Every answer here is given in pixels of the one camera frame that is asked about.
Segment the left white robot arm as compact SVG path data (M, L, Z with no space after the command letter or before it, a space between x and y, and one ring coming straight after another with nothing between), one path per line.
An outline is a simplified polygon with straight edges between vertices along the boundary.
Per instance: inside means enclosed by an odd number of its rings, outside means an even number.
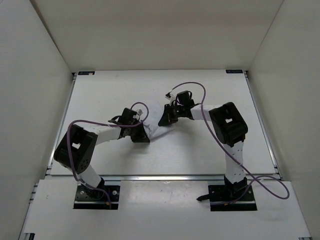
M69 169L93 199L101 198L105 192L104 182L91 166L95 147L125 137L134 143L149 143L140 119L142 114L141 110L125 108L121 115L109 120L109 124L95 123L84 128L72 123L54 152L54 160Z

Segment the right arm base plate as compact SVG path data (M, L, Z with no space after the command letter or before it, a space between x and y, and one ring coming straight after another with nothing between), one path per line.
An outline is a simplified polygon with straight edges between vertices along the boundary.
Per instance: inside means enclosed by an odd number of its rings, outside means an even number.
M211 212L257 211L257 204L252 186L231 193L224 184L210 184L208 194L196 199L198 202L209 200Z

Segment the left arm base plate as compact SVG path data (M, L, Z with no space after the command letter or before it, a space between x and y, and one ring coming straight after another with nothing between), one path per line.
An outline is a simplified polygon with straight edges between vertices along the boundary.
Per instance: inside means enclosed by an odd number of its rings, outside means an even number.
M120 199L120 185L105 185L110 202L101 191L91 190L79 184L76 189L73 208L77 210L117 210Z

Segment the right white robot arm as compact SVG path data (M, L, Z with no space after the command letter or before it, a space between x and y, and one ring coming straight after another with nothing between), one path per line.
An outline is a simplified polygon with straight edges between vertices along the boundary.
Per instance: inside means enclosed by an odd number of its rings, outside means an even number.
M158 126L167 127L175 124L179 118L211 122L214 136L225 150L226 171L224 175L224 195L229 200L236 200L247 186L247 178L243 169L243 146L248 126L233 102L223 105L203 105L195 103L188 90L172 95L165 95L169 104L164 111Z

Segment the white skirt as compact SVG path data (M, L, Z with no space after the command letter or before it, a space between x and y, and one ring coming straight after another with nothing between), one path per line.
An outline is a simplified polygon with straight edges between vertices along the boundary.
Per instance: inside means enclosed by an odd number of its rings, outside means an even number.
M158 126L158 123L164 113L164 106L159 102L154 102L148 107L149 114L146 120L143 122L143 127L147 137L152 141L160 136L173 131L176 127L171 126Z

